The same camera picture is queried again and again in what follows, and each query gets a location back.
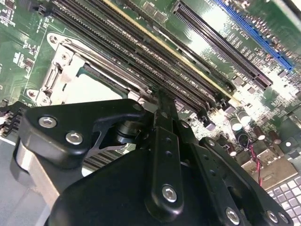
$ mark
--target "ram slot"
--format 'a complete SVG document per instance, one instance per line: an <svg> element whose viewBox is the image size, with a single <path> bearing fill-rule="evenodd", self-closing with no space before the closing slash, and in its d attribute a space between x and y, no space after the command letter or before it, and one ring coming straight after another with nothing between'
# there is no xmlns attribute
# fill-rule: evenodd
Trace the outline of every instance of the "ram slot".
<svg viewBox="0 0 301 226"><path fill-rule="evenodd" d="M179 84L182 87L186 86L186 89L190 90L189 93L192 93L194 96L199 96L203 100L208 100L208 97L201 93L201 89L196 91L195 89L197 87L193 87L192 85L188 84L183 78L178 78L178 76L173 75L172 73L167 73L169 68L162 64L162 60L154 61L152 55L149 55L148 53L144 52L143 49L139 49L139 47L137 47L131 41L122 39L122 36L118 36L113 28L109 27L107 24L101 21L101 19L99 17L96 17L96 15L91 14L89 12L89 9L86 8L85 16L82 16L80 15L80 13L77 12L76 7L78 7L78 5L76 5L75 2L70 2L70 5L68 5L67 1L65 1L64 7L71 8L71 13L76 15L76 18L78 20L88 25L90 28L93 27L95 31L105 34L106 39L114 40L114 42L118 43L120 47L126 48L127 52L135 53L135 55L138 56L140 59L144 58L144 62L146 62L148 65L152 65L152 67L155 68L161 75L164 74L165 76L167 76L172 83Z"/></svg>
<svg viewBox="0 0 301 226"><path fill-rule="evenodd" d="M106 38L106 33L103 32L102 35L99 32L99 28L94 28L92 24L89 24L88 21L85 23L73 15L75 12L72 10L68 12L66 7L54 7L52 9L54 18L60 20L61 22L68 25L69 28L77 32L86 38L86 40L91 43L93 46L99 49L108 51L113 56L116 56L117 59L121 60L124 63L128 63L129 67L133 67L133 71L137 71L139 75L148 80L149 85L153 85L159 88L165 88L167 94L172 97L178 97L182 102L186 103L193 110L199 110L200 107L205 106L205 101L191 93L191 87L184 87L178 84L177 81L171 80L172 77L170 74L162 73L160 74L155 70L156 67L152 67L147 64L143 59L139 57L133 57L136 53L130 53L131 50L128 50L115 42L114 39L110 39L112 42Z"/></svg>
<svg viewBox="0 0 301 226"><path fill-rule="evenodd" d="M238 52L218 32L210 27L191 8L179 1L174 7L173 13L191 30L202 37L217 53L231 62L233 66L245 77L256 84L262 90L272 85L272 81L265 76L245 56Z"/></svg>
<svg viewBox="0 0 301 226"><path fill-rule="evenodd" d="M218 92L217 88L202 79L191 68L176 60L172 54L170 54L168 51L165 51L158 43L151 41L150 38L147 39L145 33L124 20L124 18L122 18L113 9L109 8L104 2L101 0L83 1L89 5L90 8L96 9L98 12L108 18L108 21L111 23L106 23L106 21L104 21L106 26L111 26L113 29L119 29L120 35L123 35L125 38L128 38L129 36L135 38L136 43L139 43L149 49L153 53L152 56L157 56L157 59L154 60L158 60L159 58L161 64L167 66L168 69L176 73L177 76L181 76L182 79L185 79L186 82L193 85L195 89L198 89L199 92L202 93L205 91L211 96L215 96L215 94Z"/></svg>

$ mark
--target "red cable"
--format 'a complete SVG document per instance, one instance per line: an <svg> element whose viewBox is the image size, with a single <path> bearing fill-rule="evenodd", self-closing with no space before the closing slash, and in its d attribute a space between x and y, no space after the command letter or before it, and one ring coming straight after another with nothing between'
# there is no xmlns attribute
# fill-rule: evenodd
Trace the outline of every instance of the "red cable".
<svg viewBox="0 0 301 226"><path fill-rule="evenodd" d="M250 151L253 156L253 159L256 161L257 172L258 172L258 183L259 183L259 186L261 187L262 186L262 178L260 177L260 161L257 158L257 155L255 154L255 152L253 150L253 145L250 145Z"/></svg>

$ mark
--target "cable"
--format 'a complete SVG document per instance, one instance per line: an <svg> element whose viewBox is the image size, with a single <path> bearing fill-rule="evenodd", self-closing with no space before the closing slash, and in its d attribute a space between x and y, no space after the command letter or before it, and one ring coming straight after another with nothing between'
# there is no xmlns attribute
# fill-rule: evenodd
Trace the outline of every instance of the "cable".
<svg viewBox="0 0 301 226"><path fill-rule="evenodd" d="M253 156L253 159L256 162L256 167L257 167L257 172L258 172L258 183L259 183L259 186L262 187L262 178L260 176L260 165L261 164L260 164L259 159L257 158L257 154L253 150L253 145L250 145L250 151L251 151L251 154Z"/></svg>
<svg viewBox="0 0 301 226"><path fill-rule="evenodd" d="M247 142L246 145L240 143L240 139L241 139L242 136L247 136L248 142ZM250 145L250 143L251 143L250 137L247 134L243 133L243 134L239 135L239 137L237 138L237 140L238 140L238 144L240 144L242 147L244 147L246 149L249 149L251 151L252 158L256 162L256 170L258 172L258 184L259 184L260 187L262 187L262 178L260 176L260 170L261 170L260 166L261 166L261 163L260 163L260 160L257 158L257 154L253 150L253 145L252 144Z"/></svg>

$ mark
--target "black pcie slot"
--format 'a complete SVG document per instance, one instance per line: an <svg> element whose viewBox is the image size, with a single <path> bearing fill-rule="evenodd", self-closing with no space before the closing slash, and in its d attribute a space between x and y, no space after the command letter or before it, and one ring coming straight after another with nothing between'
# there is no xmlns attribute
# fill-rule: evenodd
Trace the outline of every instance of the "black pcie slot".
<svg viewBox="0 0 301 226"><path fill-rule="evenodd" d="M228 43L218 32L211 28L191 8L179 1L173 10L174 15L185 23L191 30L202 37L217 53L231 62L235 68L259 88L265 90L272 85L255 65Z"/></svg>

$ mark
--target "dimm slot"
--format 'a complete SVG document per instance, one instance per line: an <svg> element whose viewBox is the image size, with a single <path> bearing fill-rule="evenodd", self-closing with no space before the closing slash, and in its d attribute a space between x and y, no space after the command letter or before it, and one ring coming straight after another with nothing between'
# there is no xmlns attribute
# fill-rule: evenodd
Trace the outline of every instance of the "dimm slot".
<svg viewBox="0 0 301 226"><path fill-rule="evenodd" d="M124 2L130 9L132 9L139 16L141 16L144 20L146 20L150 24L150 26L154 25L157 28L159 28L160 32L162 32L165 36L167 36L172 42L174 42L181 49L183 49L184 51L189 53L195 60L200 62L202 65L209 68L210 74L212 74L216 79L222 81L227 86L229 86L231 91L235 90L234 86L230 83L230 81L224 75L222 75L218 70L213 68L208 62L206 62L204 59L202 59L198 54L196 54L194 51L192 51L190 48L188 48L180 39L178 39L173 34L171 34L171 32L169 30L167 30L165 27L163 27L157 21L153 20L147 13L145 13L143 10L141 10L131 0L124 0Z"/></svg>
<svg viewBox="0 0 301 226"><path fill-rule="evenodd" d="M67 24L67 26L74 30L76 33L86 37L87 41L91 43L95 47L99 47L99 49L104 49L105 51L109 52L112 56L119 59L121 62L127 63L129 66L133 67L131 70L138 72L140 75L143 74L144 78L147 78L149 84L153 84L158 88L165 88L162 86L162 82L166 82L165 80L158 80L158 77L152 75L147 68L139 65L135 62L135 60L130 60L127 55L120 52L119 49L116 47L102 41L98 35L93 34L84 24L81 24L80 21L77 21L75 18L70 17L65 12L62 12L58 8L53 8L54 17L59 21ZM199 102L199 99L187 96L186 94L182 93L181 90L176 86L169 83L167 84L170 88L165 89L165 92L171 97L178 97L183 103L186 103L187 106L192 108L194 111L198 111L200 107L204 107L202 102Z"/></svg>
<svg viewBox="0 0 301 226"><path fill-rule="evenodd" d="M107 18L110 19L110 21L113 21L118 27L120 27L121 29L129 33L132 37L140 41L144 46L149 48L152 52L156 53L156 55L158 55L160 58L164 59L164 61L167 62L166 65L169 67L170 70L177 69L178 71L180 71L180 73L177 73L178 75L185 74L187 77L193 76L192 78L190 78L193 81L193 83L197 84L200 89L203 89L212 96L214 96L218 92L217 88L215 88L209 82L202 79L191 68L187 67L179 61L176 61L175 58L167 51L162 51L162 47L159 46L157 43L146 41L145 33L142 33L138 28L136 28L132 24L126 23L126 21L122 19L120 15L118 15L114 10L107 7L101 0L85 0L85 2L90 7L93 7L102 14L104 14Z"/></svg>
<svg viewBox="0 0 301 226"><path fill-rule="evenodd" d="M156 68L159 74L164 76L166 80L170 80L170 82L177 84L181 86L181 89L187 90L186 92L190 96L199 97L203 100L209 100L209 98L205 95L203 95L200 91L195 91L195 87L192 87L189 85L186 81L183 81L183 79L177 79L177 76L169 75L167 73L168 68L164 66L164 64L153 60L151 56L143 52L142 49L138 49L132 42L125 41L116 35L116 31L110 27L108 27L107 24L105 24L99 17L96 17L95 15L91 14L87 8L84 8L84 6L77 5L74 1L64 1L63 5L66 9L69 9L70 12L82 23L89 26L92 30L97 31L98 33L105 34L104 37L107 40L114 40L115 43L117 43L119 46L122 46L122 48L127 49L127 52L135 53L140 59L144 58L144 62L146 64L151 65L153 68ZM83 16L82 13L79 13L79 8L85 9L85 16Z"/></svg>
<svg viewBox="0 0 301 226"><path fill-rule="evenodd" d="M268 86L273 84L268 77L255 67L255 65L230 45L230 43L182 1L179 1L175 5L173 13L191 30L202 37L224 59L231 62L242 75L255 83L259 88L265 90Z"/></svg>

